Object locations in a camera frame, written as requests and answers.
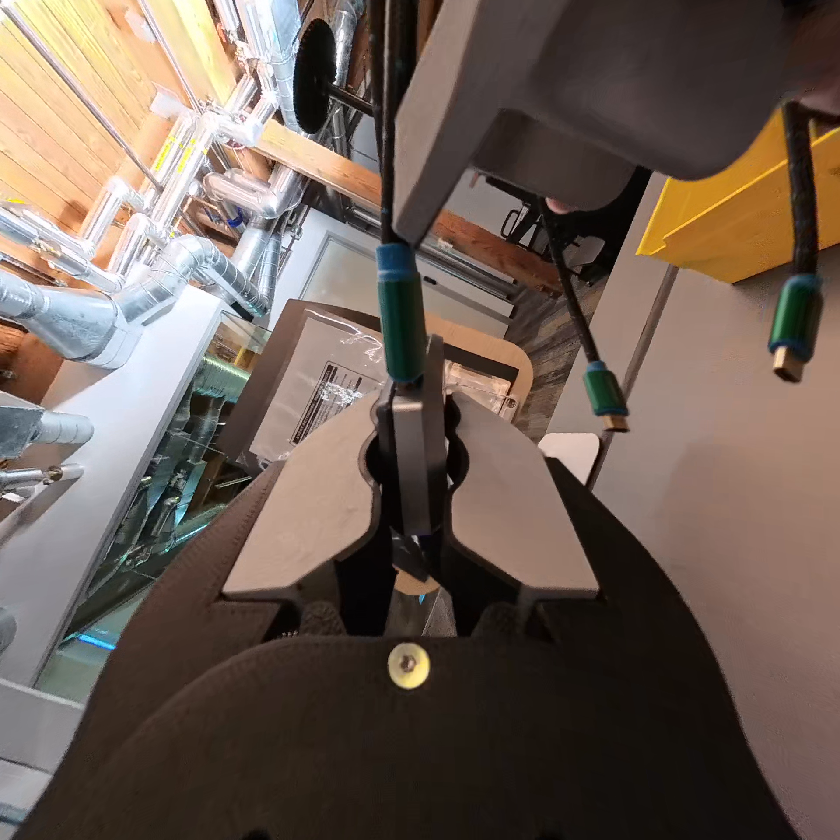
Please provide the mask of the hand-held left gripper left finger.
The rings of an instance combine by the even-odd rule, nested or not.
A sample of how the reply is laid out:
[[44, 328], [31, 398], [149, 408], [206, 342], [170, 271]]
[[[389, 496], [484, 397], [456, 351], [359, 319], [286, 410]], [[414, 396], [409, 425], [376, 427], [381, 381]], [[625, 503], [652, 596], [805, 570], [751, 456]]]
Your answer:
[[231, 601], [338, 601], [337, 564], [380, 516], [364, 454], [380, 391], [314, 430], [287, 458], [224, 583]]

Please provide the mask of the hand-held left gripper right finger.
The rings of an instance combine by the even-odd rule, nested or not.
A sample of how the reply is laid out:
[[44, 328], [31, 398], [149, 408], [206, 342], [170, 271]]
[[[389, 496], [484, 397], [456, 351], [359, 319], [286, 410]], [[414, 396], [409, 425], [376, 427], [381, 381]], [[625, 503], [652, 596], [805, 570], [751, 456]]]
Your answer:
[[450, 502], [456, 548], [518, 599], [594, 598], [595, 574], [540, 449], [467, 394], [451, 396], [467, 458]]

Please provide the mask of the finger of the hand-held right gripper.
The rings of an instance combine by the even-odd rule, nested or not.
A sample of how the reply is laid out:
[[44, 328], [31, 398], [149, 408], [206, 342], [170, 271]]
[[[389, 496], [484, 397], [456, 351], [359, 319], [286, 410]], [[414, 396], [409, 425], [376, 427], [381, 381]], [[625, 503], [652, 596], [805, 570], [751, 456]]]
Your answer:
[[642, 166], [735, 162], [785, 88], [782, 2], [444, 2], [395, 118], [393, 227], [416, 245], [465, 169], [581, 210]]

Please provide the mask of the silver hub adapter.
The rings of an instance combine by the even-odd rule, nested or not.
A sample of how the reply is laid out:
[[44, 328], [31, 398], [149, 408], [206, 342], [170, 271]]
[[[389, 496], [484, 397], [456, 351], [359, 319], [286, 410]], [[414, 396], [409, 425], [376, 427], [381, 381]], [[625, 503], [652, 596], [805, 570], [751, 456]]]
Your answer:
[[423, 374], [413, 385], [392, 384], [393, 454], [403, 532], [429, 537], [442, 524], [447, 438], [445, 431], [445, 343], [432, 334]]

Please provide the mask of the yellow plastic bin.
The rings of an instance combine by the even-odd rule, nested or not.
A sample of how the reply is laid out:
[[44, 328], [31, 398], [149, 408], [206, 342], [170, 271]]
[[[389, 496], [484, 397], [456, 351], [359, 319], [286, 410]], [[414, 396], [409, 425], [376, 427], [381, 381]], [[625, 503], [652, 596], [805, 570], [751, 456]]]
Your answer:
[[637, 255], [728, 284], [787, 264], [794, 248], [787, 156], [777, 110], [726, 170], [701, 181], [668, 178]]

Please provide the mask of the black office chair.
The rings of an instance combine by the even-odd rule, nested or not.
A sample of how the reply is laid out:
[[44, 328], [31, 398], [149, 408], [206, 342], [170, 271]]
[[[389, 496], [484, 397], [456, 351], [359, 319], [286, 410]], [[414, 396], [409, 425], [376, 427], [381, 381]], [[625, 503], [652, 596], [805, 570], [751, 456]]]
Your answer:
[[[650, 170], [638, 166], [624, 189], [609, 204], [593, 211], [557, 216], [555, 231], [565, 265], [586, 286], [593, 286], [612, 272], [651, 174]], [[486, 181], [521, 202], [519, 210], [510, 211], [502, 223], [502, 238], [544, 261], [551, 261], [547, 231], [535, 196], [494, 177], [487, 177]]]

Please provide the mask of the black disc stand with pole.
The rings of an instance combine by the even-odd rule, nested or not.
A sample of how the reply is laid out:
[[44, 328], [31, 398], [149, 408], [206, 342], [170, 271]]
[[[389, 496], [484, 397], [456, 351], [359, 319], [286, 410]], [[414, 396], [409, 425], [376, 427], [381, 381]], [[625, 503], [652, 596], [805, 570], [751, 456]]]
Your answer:
[[297, 50], [292, 97], [301, 133], [317, 134], [329, 120], [333, 104], [373, 117], [370, 102], [341, 88], [335, 82], [337, 47], [329, 24], [313, 19], [306, 27]]

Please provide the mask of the silver ventilation ducts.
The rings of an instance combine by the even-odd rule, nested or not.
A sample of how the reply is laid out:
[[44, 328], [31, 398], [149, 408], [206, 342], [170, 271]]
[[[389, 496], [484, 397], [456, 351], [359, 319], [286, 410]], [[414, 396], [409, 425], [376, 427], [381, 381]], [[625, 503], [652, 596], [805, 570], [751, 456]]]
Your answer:
[[2, 318], [58, 356], [114, 370], [146, 325], [193, 282], [213, 287], [258, 318], [270, 313], [281, 219], [294, 214], [305, 180], [277, 164], [264, 182], [213, 171], [216, 144], [252, 149], [280, 118], [299, 130], [292, 71], [301, 41], [299, 2], [215, 2], [242, 68], [231, 94], [182, 110], [135, 188], [114, 176], [76, 234], [26, 203], [2, 200], [2, 239], [25, 247], [90, 290], [42, 287], [2, 271]]

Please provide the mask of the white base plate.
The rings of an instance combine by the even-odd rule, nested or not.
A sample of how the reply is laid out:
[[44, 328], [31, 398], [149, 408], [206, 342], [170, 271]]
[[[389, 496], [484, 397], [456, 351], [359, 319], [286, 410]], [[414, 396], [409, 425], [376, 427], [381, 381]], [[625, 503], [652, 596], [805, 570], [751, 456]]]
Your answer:
[[558, 485], [563, 470], [573, 476], [583, 487], [592, 488], [595, 466], [602, 452], [602, 441], [594, 433], [552, 433], [544, 435], [537, 446], [549, 468], [552, 481]]

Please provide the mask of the wooden post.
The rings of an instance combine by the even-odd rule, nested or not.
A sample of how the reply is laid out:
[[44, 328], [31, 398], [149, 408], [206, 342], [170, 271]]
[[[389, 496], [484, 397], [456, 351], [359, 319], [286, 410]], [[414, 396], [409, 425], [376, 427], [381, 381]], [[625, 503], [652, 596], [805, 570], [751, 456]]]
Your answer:
[[[380, 209], [380, 176], [290, 131], [276, 120], [269, 121], [255, 151], [331, 187], [367, 210]], [[552, 264], [448, 210], [437, 216], [426, 239], [531, 289], [554, 297], [562, 295], [560, 279]]]

